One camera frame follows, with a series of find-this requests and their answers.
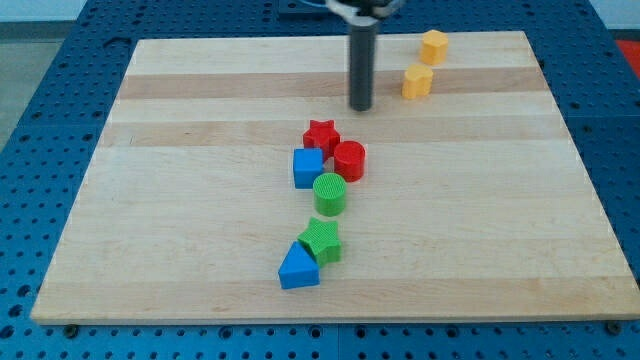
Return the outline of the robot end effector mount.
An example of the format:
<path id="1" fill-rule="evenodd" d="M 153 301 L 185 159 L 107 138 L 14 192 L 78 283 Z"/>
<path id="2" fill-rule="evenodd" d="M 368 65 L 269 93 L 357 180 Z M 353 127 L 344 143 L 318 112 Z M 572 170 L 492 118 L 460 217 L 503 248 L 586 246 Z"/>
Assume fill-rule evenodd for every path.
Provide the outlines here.
<path id="1" fill-rule="evenodd" d="M 404 6 L 404 0 L 326 0 L 328 10 L 350 25 L 375 25 Z"/>

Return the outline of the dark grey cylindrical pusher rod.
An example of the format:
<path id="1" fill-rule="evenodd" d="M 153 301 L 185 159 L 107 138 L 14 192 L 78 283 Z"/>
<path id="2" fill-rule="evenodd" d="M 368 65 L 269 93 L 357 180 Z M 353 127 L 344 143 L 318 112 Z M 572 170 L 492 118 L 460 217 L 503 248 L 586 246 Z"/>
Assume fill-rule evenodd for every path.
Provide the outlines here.
<path id="1" fill-rule="evenodd" d="M 373 104 L 378 24 L 349 28 L 349 106 L 359 112 Z"/>

